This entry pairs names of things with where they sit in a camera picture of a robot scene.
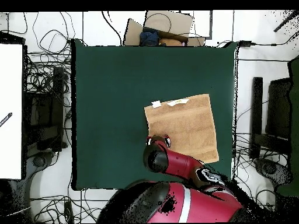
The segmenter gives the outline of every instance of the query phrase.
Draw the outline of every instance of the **green panel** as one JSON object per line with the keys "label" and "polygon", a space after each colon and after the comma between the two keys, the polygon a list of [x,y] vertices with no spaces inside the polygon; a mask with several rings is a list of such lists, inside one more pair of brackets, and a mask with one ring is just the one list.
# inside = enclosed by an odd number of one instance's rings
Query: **green panel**
{"label": "green panel", "polygon": [[299,57],[288,64],[293,87],[290,91],[291,101],[291,157],[290,167],[293,181],[290,184],[281,185],[277,192],[283,196],[299,197]]}
{"label": "green panel", "polygon": [[211,165],[230,177],[236,46],[84,47],[77,40],[77,189],[179,181],[143,165],[144,107],[203,93],[210,95],[220,157]]}

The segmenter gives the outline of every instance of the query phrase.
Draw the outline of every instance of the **brown towel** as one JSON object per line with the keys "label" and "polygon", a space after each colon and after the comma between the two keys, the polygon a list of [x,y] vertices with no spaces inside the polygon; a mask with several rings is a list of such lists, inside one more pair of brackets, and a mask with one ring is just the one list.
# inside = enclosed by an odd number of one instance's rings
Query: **brown towel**
{"label": "brown towel", "polygon": [[191,96],[185,104],[144,108],[148,135],[169,135],[170,150],[192,156],[204,163],[219,160],[216,131],[208,94]]}

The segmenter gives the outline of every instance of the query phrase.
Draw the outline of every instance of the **pen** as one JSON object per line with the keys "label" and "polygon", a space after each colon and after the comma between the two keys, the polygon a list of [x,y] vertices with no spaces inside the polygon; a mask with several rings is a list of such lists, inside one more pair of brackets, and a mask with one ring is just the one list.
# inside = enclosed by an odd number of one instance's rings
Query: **pen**
{"label": "pen", "polygon": [[7,114],[7,116],[3,120],[1,120],[0,127],[3,126],[4,123],[7,122],[11,116],[12,116],[12,113]]}

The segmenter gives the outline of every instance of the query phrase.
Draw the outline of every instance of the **white floor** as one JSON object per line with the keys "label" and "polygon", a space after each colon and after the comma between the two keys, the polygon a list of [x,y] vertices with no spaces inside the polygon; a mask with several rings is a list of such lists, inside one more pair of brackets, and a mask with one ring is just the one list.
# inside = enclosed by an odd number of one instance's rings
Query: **white floor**
{"label": "white floor", "polygon": [[[72,24],[70,17],[62,12],[63,17],[67,23],[69,37],[83,39],[89,46],[119,46],[119,38],[116,33],[103,20],[101,12],[68,12],[72,17]],[[110,18],[105,12],[108,20],[111,19],[112,26],[120,33],[121,38],[127,25],[128,18],[132,18],[138,23],[144,22],[144,11],[138,12],[114,12],[111,11]],[[37,45],[36,38],[33,33],[37,35],[38,41],[51,29],[57,29],[66,35],[64,20],[59,12],[40,12],[38,18],[37,13],[25,13],[28,31],[26,34],[16,34],[26,38],[28,52],[41,51]],[[202,36],[208,35],[209,19],[206,12],[194,12],[195,18],[200,19],[196,22],[196,32]],[[285,25],[277,33],[273,30],[278,24],[287,16],[283,10],[214,10],[213,11],[213,38],[207,40],[207,46],[216,46],[224,40],[251,40],[260,44],[284,43],[288,38],[298,30],[298,19]],[[7,16],[0,13],[0,30],[7,29]],[[26,30],[23,13],[9,14],[9,30],[23,33]],[[43,40],[43,46],[49,46],[51,38]],[[51,51],[57,51],[63,48],[65,40],[57,36],[51,45]],[[277,47],[268,46],[253,46],[249,48],[240,48],[239,51],[239,67],[238,67],[238,111],[237,116],[249,109],[251,106],[251,86],[252,78],[255,76],[263,77],[263,99],[267,100],[267,88],[271,80],[288,77],[287,61],[299,55],[299,39],[290,41],[285,45],[278,45]],[[265,131],[266,123],[266,108],[267,104],[263,105],[263,131]],[[238,121],[237,132],[249,133],[249,118],[250,111],[244,114]],[[67,123],[67,128],[71,127],[71,123]],[[246,146],[245,143],[239,142],[240,146]],[[64,149],[59,156],[58,162],[55,166],[49,167],[45,171],[36,174],[32,182],[31,198],[53,197],[54,195],[67,195],[68,184],[71,176],[71,147]],[[272,190],[271,182],[258,175],[252,166],[245,169],[240,168],[240,178],[246,182],[251,189],[252,196],[264,188]],[[248,188],[244,183],[239,184],[248,194]],[[102,208],[107,200],[115,193],[115,190],[88,190],[86,192],[86,201],[91,208]],[[69,190],[70,197],[78,200],[80,204],[80,191]],[[266,202],[272,204],[274,202],[273,195],[269,192],[263,192],[259,195],[259,200],[265,204]],[[86,201],[82,201],[82,206],[87,208]],[[49,201],[36,200],[32,202],[33,214],[38,213],[42,207],[47,205]],[[63,204],[60,204],[61,212],[63,212]],[[80,209],[74,207],[74,214],[78,214]],[[97,217],[99,211],[95,211],[94,216]],[[41,220],[48,220],[47,214],[40,217]],[[87,217],[82,223],[94,222],[92,218]]]}

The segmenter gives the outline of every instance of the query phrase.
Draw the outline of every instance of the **tag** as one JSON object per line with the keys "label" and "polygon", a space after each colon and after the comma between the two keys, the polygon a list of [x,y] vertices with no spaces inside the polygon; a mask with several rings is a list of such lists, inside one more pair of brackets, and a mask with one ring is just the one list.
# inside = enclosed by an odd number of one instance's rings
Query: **tag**
{"label": "tag", "polygon": [[152,102],[152,107],[153,108],[157,108],[157,107],[161,107],[161,102],[159,100]]}
{"label": "tag", "polygon": [[177,104],[185,104],[185,103],[187,103],[188,100],[189,99],[174,100],[172,102],[167,103],[167,105],[173,107],[174,105],[177,105]]}

